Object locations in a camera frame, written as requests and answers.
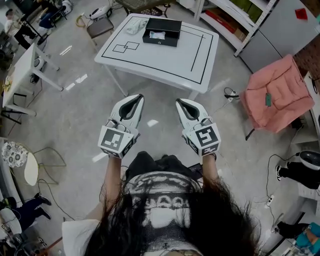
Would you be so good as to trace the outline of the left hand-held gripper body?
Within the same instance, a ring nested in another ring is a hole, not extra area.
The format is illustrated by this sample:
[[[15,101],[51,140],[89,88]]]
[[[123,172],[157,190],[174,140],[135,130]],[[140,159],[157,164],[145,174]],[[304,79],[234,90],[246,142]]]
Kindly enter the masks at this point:
[[[98,147],[109,156],[123,159],[140,135],[137,129],[139,122],[139,113],[125,119],[112,112],[106,125],[101,127]]]

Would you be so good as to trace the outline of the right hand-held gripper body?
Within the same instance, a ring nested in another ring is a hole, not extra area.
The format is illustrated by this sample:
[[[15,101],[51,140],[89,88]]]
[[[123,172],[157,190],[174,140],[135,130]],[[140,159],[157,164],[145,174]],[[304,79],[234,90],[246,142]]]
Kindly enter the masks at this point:
[[[194,128],[183,129],[182,137],[199,157],[215,153],[220,149],[221,136],[211,116],[200,120],[200,124]]]

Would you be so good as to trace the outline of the black drawer box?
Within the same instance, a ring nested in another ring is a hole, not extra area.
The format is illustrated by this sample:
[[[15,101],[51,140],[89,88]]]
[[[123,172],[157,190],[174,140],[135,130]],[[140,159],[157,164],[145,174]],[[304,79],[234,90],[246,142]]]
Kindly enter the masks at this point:
[[[182,22],[171,19],[149,18],[142,41],[148,44],[177,47],[180,39]],[[165,40],[150,39],[150,31],[165,32]]]

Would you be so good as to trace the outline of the person's left forearm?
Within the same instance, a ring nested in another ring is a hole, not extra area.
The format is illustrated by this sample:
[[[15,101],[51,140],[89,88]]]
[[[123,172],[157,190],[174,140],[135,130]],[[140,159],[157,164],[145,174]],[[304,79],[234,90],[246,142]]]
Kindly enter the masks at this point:
[[[113,202],[117,199],[121,190],[121,166],[122,160],[110,156],[108,158],[104,182],[101,187],[101,194],[106,202]]]

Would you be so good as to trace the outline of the cardboard box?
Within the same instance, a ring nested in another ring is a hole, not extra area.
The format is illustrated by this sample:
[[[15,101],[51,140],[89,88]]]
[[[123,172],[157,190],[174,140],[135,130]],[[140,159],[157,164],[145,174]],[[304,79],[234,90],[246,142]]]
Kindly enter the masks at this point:
[[[233,33],[241,42],[245,40],[249,32],[242,26],[238,27]]]

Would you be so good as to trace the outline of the black flat case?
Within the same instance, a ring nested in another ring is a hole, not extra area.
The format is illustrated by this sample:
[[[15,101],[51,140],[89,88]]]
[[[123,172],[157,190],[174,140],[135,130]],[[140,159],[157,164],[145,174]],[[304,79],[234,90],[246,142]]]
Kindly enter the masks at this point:
[[[189,169],[193,173],[195,180],[199,180],[203,177],[203,166],[200,163],[190,166]]]

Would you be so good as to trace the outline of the pink padded chair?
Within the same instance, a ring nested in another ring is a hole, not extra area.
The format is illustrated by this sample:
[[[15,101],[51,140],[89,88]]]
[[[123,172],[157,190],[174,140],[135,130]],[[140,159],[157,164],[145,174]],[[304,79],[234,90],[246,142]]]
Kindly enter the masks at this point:
[[[272,105],[265,103],[271,94]],[[239,94],[254,130],[278,133],[312,109],[315,102],[291,54],[253,73]]]

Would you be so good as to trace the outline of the brown seat wooden chair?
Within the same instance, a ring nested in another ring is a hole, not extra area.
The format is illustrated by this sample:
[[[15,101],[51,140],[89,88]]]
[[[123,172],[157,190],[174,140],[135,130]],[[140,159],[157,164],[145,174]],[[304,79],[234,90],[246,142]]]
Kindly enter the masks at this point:
[[[113,23],[107,18],[102,17],[97,21],[94,21],[92,24],[87,24],[83,20],[84,15],[80,15],[77,17],[75,21],[75,25],[78,28],[81,28],[85,31],[87,34],[89,41],[91,42],[93,48],[98,51],[97,43],[95,41],[95,38],[105,34],[105,33],[113,33],[114,31],[114,25]]]

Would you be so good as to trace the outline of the white round appliance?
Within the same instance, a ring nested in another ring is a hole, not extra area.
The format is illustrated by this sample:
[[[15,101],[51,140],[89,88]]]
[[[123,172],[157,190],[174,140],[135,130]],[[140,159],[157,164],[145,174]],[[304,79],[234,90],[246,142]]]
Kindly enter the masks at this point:
[[[40,56],[34,59],[34,67],[41,71],[45,65],[45,61],[43,58],[41,58]]]

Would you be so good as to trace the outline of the white metal shelf rack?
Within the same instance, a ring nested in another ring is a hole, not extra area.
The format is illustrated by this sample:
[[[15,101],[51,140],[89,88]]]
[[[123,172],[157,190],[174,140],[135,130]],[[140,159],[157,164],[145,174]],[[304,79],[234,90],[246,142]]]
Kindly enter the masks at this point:
[[[249,15],[233,4],[230,0],[195,0],[194,4],[194,19],[196,21],[203,20],[210,27],[221,34],[234,48],[234,56],[238,56],[244,47],[248,44],[253,35],[258,31],[263,21],[271,13],[278,0],[250,0],[253,4],[259,7],[263,12],[256,23],[254,23]],[[224,26],[216,20],[205,14],[205,10],[211,8],[220,8],[229,14],[238,23],[238,27],[245,28],[249,33],[245,40],[241,42],[237,37],[228,31]]]

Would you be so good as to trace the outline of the white dome device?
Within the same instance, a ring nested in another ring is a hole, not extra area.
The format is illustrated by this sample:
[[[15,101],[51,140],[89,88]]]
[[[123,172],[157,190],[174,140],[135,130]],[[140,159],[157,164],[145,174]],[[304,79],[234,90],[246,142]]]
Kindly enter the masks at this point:
[[[110,15],[112,14],[112,8],[110,6],[103,6],[100,8],[95,9],[90,15],[89,18],[91,20],[97,20],[100,17],[106,16],[107,18],[110,17]]]

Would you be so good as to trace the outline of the floral round stool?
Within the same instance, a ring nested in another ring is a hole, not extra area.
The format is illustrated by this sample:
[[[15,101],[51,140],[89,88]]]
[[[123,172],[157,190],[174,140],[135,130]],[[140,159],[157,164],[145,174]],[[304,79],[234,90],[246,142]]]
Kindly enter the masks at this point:
[[[1,150],[2,158],[10,168],[22,167],[28,157],[28,151],[21,144],[8,141]]]

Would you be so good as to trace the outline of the white and grey dome appliance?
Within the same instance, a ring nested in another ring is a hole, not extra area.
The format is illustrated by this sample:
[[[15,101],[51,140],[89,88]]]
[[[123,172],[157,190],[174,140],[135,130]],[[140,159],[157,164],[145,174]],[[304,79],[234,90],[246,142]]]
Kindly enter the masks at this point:
[[[300,161],[312,170],[320,170],[320,152],[303,150],[299,153]]]

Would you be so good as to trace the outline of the black rattan table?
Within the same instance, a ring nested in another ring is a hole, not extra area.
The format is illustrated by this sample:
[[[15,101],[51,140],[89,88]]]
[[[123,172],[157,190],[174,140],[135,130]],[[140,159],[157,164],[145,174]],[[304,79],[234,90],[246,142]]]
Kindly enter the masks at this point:
[[[120,4],[127,15],[129,14],[145,14],[151,16],[167,18],[167,10],[171,4],[177,0],[115,0]]]

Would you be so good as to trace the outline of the white fridge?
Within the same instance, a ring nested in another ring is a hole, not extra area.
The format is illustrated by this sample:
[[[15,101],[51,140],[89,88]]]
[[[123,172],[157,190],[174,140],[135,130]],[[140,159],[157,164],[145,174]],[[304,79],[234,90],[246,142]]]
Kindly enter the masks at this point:
[[[295,10],[305,8],[308,20],[297,19]],[[320,22],[303,0],[279,0],[239,54],[252,73],[295,55],[320,34]]]

